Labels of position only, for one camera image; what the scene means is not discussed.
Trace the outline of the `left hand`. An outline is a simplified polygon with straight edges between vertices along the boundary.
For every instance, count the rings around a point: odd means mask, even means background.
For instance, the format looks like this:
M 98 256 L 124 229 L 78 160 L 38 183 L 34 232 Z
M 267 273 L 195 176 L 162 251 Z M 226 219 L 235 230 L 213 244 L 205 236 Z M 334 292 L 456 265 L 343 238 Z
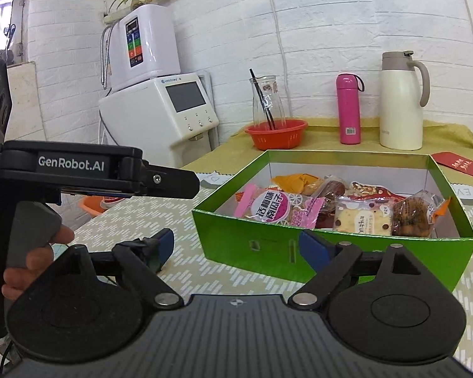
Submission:
M 52 244 L 68 245 L 75 238 L 74 232 L 61 225 L 47 245 L 31 250 L 24 268 L 9 267 L 4 271 L 1 292 L 5 299 L 15 301 L 54 262 Z

